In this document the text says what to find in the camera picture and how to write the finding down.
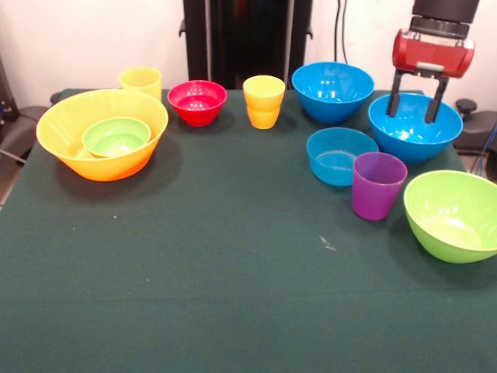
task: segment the light blue bowl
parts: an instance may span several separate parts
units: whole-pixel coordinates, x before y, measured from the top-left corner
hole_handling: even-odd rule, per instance
[[[376,142],[366,134],[350,128],[326,128],[309,137],[309,163],[314,175],[323,183],[352,185],[354,160],[367,152],[378,152]]]
[[[346,121],[374,91],[369,74],[339,62],[300,67],[292,75],[292,86],[309,117],[324,124]]]
[[[456,110],[442,103],[433,123],[425,122],[431,97],[401,93],[397,115],[387,115],[390,95],[371,103],[368,115],[380,148],[405,163],[424,162],[440,154],[461,134],[463,121]]]

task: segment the black pole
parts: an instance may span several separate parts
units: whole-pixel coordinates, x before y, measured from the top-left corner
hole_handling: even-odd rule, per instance
[[[16,101],[10,90],[7,74],[0,58],[0,117],[5,122],[13,122],[19,116]]]

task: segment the plastic bowl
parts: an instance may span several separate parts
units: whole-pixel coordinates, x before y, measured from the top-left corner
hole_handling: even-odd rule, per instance
[[[350,128],[326,128],[314,133],[307,143],[314,175],[323,183],[348,187],[353,181],[353,164],[363,153],[377,152],[376,142]]]
[[[470,263],[497,254],[497,185],[459,171],[433,171],[405,188],[415,237],[434,257]]]
[[[93,124],[83,134],[83,145],[98,157],[117,157],[136,150],[150,140],[148,125],[134,118],[110,118]]]
[[[151,140],[143,147],[114,158],[95,158],[82,143],[94,123],[114,117],[145,122]],[[140,171],[150,159],[168,124],[168,113],[157,99],[132,89],[100,89],[80,93],[52,106],[38,122],[41,146],[78,175],[95,181],[124,179]]]
[[[306,64],[294,72],[292,85],[309,117],[324,124],[348,120],[374,91],[369,74],[339,62]]]
[[[190,80],[168,92],[168,101],[185,123],[194,127],[212,123],[228,93],[221,85],[207,80]]]
[[[431,97],[401,93],[397,115],[387,115],[390,95],[382,96],[369,108],[370,127],[380,148],[405,163],[420,163],[440,154],[461,134],[463,121],[456,110],[440,105],[436,121],[425,122]]]

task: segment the green bowl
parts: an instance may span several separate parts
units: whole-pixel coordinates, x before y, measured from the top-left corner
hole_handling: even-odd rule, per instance
[[[404,192],[409,225],[421,245],[449,263],[497,254],[497,185],[459,171],[423,173]]]
[[[116,117],[93,124],[83,134],[86,150],[97,157],[117,157],[147,144],[150,127],[141,120]]]

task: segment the yellow bowl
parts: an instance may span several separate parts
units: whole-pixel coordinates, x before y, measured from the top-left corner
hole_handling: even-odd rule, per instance
[[[96,158],[85,150],[83,134],[94,123],[113,117],[145,122],[151,140],[144,146],[113,158]],[[80,93],[52,106],[36,127],[40,145],[78,175],[95,181],[124,179],[140,171],[150,159],[168,124],[160,101],[131,89],[100,89]]]

